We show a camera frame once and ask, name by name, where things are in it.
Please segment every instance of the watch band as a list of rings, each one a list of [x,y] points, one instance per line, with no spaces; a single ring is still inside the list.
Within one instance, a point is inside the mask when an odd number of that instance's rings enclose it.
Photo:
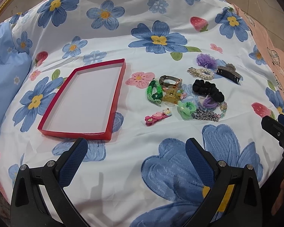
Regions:
[[[164,80],[166,80],[166,79],[173,80],[176,83],[175,84],[166,83],[166,82],[164,82]],[[182,86],[182,79],[181,78],[172,77],[172,76],[163,75],[163,76],[160,77],[159,83],[160,83],[160,85],[163,85],[165,87],[174,86],[174,87],[180,89],[181,86]]]

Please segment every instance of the pearl hair clip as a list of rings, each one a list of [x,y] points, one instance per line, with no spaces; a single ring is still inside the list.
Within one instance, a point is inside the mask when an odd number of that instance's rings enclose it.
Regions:
[[[202,78],[204,80],[212,80],[214,78],[214,72],[208,68],[193,68],[190,67],[187,72],[189,72],[193,77]]]

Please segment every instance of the purple flower hair clip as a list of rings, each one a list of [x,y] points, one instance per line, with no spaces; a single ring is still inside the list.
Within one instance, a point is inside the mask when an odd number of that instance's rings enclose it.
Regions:
[[[216,69],[217,61],[215,58],[210,56],[209,54],[199,54],[197,56],[198,66],[203,66],[205,68]]]

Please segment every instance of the green hair tie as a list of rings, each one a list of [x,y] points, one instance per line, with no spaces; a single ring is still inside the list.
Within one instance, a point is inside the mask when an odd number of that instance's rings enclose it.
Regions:
[[[153,88],[156,88],[157,92],[153,94]],[[147,99],[155,104],[161,104],[163,97],[163,90],[158,80],[152,80],[146,89]]]
[[[197,107],[191,102],[183,103],[181,101],[178,101],[177,109],[182,118],[188,120],[191,118],[191,115],[197,110]]]

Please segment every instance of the black scrunchie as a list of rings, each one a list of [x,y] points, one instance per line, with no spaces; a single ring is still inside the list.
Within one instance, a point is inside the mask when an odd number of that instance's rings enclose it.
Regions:
[[[196,81],[192,87],[193,91],[198,93],[199,95],[210,95],[212,99],[216,102],[223,102],[225,100],[224,95],[221,91],[219,91],[214,83],[210,83],[208,81],[204,82],[203,79]]]

